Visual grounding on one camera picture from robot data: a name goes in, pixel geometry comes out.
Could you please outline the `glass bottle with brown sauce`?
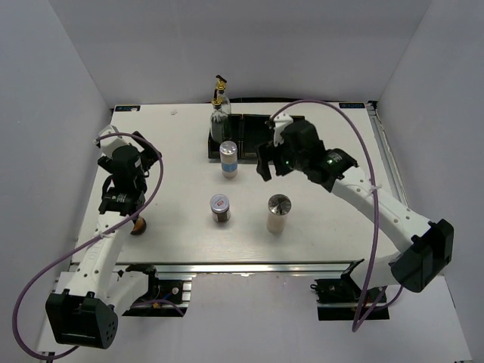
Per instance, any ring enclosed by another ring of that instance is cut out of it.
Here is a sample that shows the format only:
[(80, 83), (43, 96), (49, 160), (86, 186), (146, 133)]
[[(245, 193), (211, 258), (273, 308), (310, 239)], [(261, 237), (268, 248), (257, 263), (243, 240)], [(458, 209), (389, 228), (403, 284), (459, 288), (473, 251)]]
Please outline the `glass bottle with brown sauce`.
[(213, 111), (210, 117), (210, 134), (212, 139), (221, 144), (225, 140), (225, 129), (228, 122), (228, 114), (222, 109), (222, 99), (215, 89), (211, 100)]

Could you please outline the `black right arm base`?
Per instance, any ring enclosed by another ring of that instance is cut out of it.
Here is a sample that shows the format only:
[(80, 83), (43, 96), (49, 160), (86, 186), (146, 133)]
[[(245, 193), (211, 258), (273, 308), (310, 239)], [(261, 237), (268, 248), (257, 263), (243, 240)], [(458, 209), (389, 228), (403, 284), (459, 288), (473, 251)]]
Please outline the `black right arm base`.
[[(352, 321), (355, 317), (361, 290), (349, 278), (317, 279), (310, 285), (317, 296), (317, 312), (319, 321)], [(381, 288), (368, 289), (365, 304), (360, 318), (377, 300)], [(367, 320), (389, 320), (389, 310), (386, 304), (386, 294), (379, 300), (378, 305), (367, 317)]]

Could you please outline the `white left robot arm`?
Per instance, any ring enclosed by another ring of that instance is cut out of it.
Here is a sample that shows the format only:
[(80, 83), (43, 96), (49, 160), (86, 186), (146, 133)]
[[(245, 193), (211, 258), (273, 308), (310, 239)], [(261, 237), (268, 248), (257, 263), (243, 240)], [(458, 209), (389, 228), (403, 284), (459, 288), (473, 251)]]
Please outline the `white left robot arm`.
[(145, 197), (150, 168), (160, 163), (160, 152), (139, 132), (127, 134), (108, 126), (96, 144), (103, 155), (98, 165), (108, 173), (101, 192), (93, 238), (72, 278), (60, 293), (46, 301), (54, 339), (59, 344), (107, 349), (113, 343), (119, 317), (140, 298), (150, 302), (160, 283), (143, 272), (124, 272), (113, 281), (123, 242), (119, 228), (140, 220), (149, 204)]

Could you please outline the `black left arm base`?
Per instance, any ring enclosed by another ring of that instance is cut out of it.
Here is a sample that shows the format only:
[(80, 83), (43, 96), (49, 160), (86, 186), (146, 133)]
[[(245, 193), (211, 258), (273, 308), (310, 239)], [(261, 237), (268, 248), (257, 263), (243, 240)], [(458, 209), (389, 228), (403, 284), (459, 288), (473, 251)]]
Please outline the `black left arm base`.
[(148, 276), (148, 290), (134, 301), (134, 307), (124, 312), (127, 317), (167, 318), (182, 317), (191, 298), (191, 278), (170, 277), (159, 273), (154, 265), (135, 264), (119, 269), (118, 279), (129, 272)]

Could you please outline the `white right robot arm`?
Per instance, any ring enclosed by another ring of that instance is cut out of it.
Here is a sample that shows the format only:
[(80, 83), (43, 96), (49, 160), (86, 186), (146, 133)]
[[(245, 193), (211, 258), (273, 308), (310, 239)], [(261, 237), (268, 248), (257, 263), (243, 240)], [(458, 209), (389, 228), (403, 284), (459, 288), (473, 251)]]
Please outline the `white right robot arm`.
[(450, 263), (455, 230), (449, 222), (432, 222), (374, 187), (354, 158), (344, 150), (324, 146), (309, 121), (288, 118), (267, 124), (273, 139), (257, 148), (256, 171), (264, 181), (271, 179), (269, 163), (278, 176), (302, 172), (309, 181), (355, 207), (397, 249), (375, 260), (369, 285), (361, 275), (344, 279), (341, 290), (345, 298), (357, 302), (369, 288), (397, 284), (419, 293)]

